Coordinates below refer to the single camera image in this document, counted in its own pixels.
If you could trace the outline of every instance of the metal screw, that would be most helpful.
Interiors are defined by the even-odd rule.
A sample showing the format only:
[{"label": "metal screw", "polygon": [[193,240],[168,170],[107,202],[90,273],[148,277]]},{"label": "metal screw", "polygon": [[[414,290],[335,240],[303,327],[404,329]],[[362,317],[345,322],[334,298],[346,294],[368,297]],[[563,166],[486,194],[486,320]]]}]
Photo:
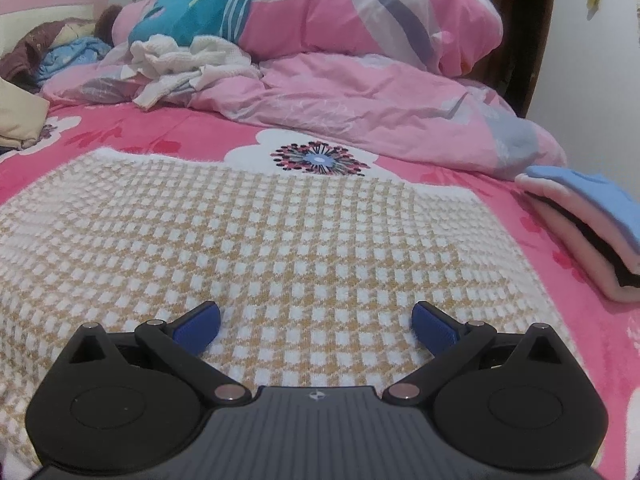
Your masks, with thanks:
[{"label": "metal screw", "polygon": [[389,393],[396,399],[413,399],[420,395],[420,388],[411,383],[398,383],[389,388]]},{"label": "metal screw", "polygon": [[222,384],[214,391],[216,397],[221,400],[238,400],[244,396],[244,386],[240,384]]}]

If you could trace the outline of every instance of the yellow and white checkered blanket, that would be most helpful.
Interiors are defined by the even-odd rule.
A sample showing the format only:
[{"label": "yellow and white checkered blanket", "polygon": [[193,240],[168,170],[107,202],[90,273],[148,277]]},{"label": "yellow and white checkered blanket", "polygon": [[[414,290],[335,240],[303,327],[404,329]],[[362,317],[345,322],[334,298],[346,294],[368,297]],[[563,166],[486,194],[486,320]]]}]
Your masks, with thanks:
[{"label": "yellow and white checkered blanket", "polygon": [[0,442],[36,462],[24,412],[87,320],[122,332],[215,300],[204,359],[260,384],[379,392],[429,354],[412,306],[523,332],[568,331],[469,190],[237,171],[98,150],[0,206]]}]

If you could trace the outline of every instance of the brown blanket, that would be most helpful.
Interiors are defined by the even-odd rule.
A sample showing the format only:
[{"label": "brown blanket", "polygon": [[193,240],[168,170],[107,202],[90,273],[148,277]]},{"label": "brown blanket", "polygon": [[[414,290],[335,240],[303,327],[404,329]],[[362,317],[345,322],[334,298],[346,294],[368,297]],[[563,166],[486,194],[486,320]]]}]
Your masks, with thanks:
[{"label": "brown blanket", "polygon": [[37,90],[33,75],[60,32],[69,23],[91,23],[87,20],[61,20],[43,23],[32,29],[15,48],[0,60],[0,78],[25,90]]}]

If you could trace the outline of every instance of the white towel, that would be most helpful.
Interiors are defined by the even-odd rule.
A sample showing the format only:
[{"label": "white towel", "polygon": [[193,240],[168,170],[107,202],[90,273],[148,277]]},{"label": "white towel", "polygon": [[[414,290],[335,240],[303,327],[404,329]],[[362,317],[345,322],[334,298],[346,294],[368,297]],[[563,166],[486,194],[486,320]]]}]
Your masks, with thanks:
[{"label": "white towel", "polygon": [[143,110],[186,83],[199,91],[226,77],[260,79],[251,56],[217,36],[196,36],[185,47],[178,46],[174,38],[155,34],[148,41],[134,41],[130,53],[132,61],[122,69],[121,77],[140,73],[152,80],[133,101]]}]

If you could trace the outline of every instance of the folded clothes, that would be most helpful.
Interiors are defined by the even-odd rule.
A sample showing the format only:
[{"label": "folded clothes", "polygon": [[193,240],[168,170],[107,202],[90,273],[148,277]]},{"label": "folded clothes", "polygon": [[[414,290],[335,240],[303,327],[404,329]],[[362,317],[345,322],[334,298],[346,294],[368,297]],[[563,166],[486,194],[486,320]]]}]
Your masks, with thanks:
[{"label": "folded clothes", "polygon": [[621,285],[614,265],[580,231],[567,216],[532,196],[530,201],[549,230],[565,244],[593,283],[610,300],[619,303],[640,302],[640,288]]},{"label": "folded clothes", "polygon": [[[529,166],[525,173],[533,178],[553,180],[587,199],[618,226],[631,248],[640,254],[640,204],[615,183],[602,175],[551,166]],[[577,216],[589,223],[588,219]]]},{"label": "folded clothes", "polygon": [[640,274],[640,253],[628,243],[618,225],[600,208],[573,189],[553,180],[521,174],[515,181],[521,190],[548,198],[578,217],[613,248],[630,272]]},{"label": "folded clothes", "polygon": [[111,47],[98,38],[88,36],[78,38],[69,44],[56,47],[42,59],[36,72],[36,82],[42,86],[61,70],[69,66],[95,63],[100,61]]},{"label": "folded clothes", "polygon": [[529,196],[544,202],[549,207],[558,211],[562,216],[564,216],[568,221],[572,222],[582,233],[582,236],[594,247],[598,250],[602,256],[604,256],[607,261],[613,266],[613,270],[616,273],[616,279],[618,280],[618,284],[620,286],[634,286],[636,288],[640,288],[640,274],[634,274],[629,269],[626,268],[626,265],[620,259],[620,256],[616,253],[616,251],[611,247],[606,241],[600,238],[591,227],[585,224],[582,220],[580,220],[577,216],[571,214],[566,209],[560,207],[553,200],[549,200],[543,196],[536,196],[531,193],[527,193]]}]

